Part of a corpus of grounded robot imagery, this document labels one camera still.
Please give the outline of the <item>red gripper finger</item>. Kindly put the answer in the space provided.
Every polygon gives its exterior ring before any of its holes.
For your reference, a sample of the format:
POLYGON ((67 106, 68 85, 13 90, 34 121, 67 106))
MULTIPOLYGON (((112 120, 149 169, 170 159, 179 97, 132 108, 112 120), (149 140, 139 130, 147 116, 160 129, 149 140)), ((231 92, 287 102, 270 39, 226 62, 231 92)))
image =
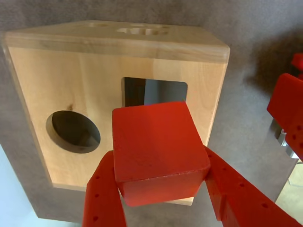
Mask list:
POLYGON ((115 181, 113 151, 109 151, 103 156, 87 184, 82 226, 127 226, 115 181))
POLYGON ((215 216, 225 227, 299 227, 221 157, 206 148, 210 170, 205 179, 215 216))

